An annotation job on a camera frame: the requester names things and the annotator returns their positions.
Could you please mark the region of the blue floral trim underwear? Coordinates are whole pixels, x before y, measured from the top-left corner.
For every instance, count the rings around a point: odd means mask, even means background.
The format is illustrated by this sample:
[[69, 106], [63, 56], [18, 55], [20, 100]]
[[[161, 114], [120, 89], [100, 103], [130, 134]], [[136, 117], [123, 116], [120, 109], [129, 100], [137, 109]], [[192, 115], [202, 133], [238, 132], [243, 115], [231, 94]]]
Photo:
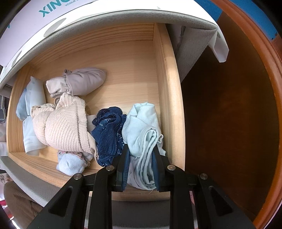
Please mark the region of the blue floral trim underwear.
[[85, 152], [70, 152], [58, 150], [58, 164], [56, 169], [68, 176], [82, 173], [90, 165], [94, 155]]

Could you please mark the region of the beige lace bra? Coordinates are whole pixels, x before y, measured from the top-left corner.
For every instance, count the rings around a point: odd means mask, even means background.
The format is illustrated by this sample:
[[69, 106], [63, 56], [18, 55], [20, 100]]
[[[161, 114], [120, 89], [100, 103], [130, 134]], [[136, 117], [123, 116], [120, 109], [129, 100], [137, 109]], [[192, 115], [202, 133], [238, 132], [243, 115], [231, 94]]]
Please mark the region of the beige lace bra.
[[95, 155], [95, 140], [87, 130], [85, 101], [80, 97], [64, 92], [57, 105], [33, 106], [31, 117], [35, 135], [44, 145]]

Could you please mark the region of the pale blue underwear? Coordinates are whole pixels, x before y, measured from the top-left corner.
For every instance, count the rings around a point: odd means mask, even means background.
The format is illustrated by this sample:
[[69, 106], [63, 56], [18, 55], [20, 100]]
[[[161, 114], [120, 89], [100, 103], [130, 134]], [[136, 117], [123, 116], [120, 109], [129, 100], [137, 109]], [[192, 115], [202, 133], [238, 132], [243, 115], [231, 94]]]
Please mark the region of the pale blue underwear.
[[158, 147], [161, 155], [166, 154], [163, 150], [163, 134], [155, 105], [148, 102], [134, 104], [127, 114], [122, 137], [130, 152], [127, 183], [138, 189], [154, 190], [156, 188], [152, 169], [154, 147]]

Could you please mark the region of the pink XINCCI shoe box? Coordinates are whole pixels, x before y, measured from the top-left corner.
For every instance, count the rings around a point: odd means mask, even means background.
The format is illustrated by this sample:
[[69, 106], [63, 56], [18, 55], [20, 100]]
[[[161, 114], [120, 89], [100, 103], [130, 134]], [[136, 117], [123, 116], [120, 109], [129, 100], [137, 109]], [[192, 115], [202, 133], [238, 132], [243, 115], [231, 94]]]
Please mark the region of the pink XINCCI shoe box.
[[1, 66], [8, 65], [16, 52], [51, 21], [92, 1], [33, 0], [9, 23], [1, 36]]

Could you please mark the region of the wooden top drawer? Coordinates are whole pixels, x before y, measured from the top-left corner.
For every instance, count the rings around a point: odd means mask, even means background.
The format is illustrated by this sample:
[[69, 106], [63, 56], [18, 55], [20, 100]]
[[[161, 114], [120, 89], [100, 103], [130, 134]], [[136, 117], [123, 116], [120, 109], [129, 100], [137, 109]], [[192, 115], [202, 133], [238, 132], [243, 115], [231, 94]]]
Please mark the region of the wooden top drawer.
[[185, 118], [180, 79], [166, 26], [154, 25], [151, 41], [115, 42], [79, 50], [42, 68], [25, 64], [17, 73], [7, 115], [8, 155], [1, 165], [14, 182], [38, 204], [44, 206], [69, 177], [56, 169], [57, 151], [42, 149], [38, 156], [24, 151], [22, 122], [16, 107], [31, 77], [46, 81], [65, 69], [96, 67], [107, 72], [101, 87], [86, 95], [87, 113], [117, 106], [124, 113], [135, 103], [150, 102], [164, 136], [163, 149], [172, 164], [185, 167]]

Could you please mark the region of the navy lace underwear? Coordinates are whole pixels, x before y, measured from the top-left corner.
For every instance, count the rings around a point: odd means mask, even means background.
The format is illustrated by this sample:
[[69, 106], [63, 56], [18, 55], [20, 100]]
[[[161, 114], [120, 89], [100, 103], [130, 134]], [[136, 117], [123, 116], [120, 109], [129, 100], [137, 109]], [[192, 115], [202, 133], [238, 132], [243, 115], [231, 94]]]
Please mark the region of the navy lace underwear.
[[124, 148], [122, 128], [127, 115], [119, 107], [109, 107], [99, 110], [92, 121], [95, 126], [91, 131], [97, 146], [97, 163], [109, 166], [113, 159], [121, 155]]

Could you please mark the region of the brown corduroy left leg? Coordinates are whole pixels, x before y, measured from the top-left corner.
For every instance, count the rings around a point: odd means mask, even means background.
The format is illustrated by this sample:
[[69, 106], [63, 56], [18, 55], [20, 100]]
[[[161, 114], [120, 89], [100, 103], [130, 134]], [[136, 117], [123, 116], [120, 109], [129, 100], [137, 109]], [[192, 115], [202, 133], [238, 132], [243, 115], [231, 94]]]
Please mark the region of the brown corduroy left leg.
[[27, 195], [14, 181], [4, 185], [5, 201], [20, 228], [27, 228], [43, 209]]

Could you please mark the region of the grey beige rolled underwear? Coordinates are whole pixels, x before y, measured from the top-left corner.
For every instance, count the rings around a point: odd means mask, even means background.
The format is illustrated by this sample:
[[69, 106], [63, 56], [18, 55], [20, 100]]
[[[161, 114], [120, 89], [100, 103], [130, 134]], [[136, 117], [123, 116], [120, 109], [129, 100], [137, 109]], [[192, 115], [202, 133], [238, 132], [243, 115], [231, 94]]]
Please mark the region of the grey beige rolled underwear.
[[76, 70], [65, 69], [62, 76], [46, 81], [46, 88], [51, 97], [64, 92], [72, 96], [84, 96], [102, 86], [106, 79], [104, 70], [89, 67]]

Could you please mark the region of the white patterned cover cloth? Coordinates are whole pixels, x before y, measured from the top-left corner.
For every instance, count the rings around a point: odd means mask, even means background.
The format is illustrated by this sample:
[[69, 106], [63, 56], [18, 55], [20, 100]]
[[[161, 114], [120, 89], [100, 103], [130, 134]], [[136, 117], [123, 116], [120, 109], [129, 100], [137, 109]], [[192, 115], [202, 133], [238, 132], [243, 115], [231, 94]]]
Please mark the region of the white patterned cover cloth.
[[[21, 1], [1, 26], [1, 36], [30, 1]], [[1, 87], [25, 64], [42, 68], [56, 59], [96, 45], [151, 41], [154, 25], [170, 26], [174, 49], [189, 59], [188, 71], [205, 47], [219, 62], [226, 61], [228, 45], [214, 19], [196, 1], [92, 1], [48, 23], [2, 66]]]

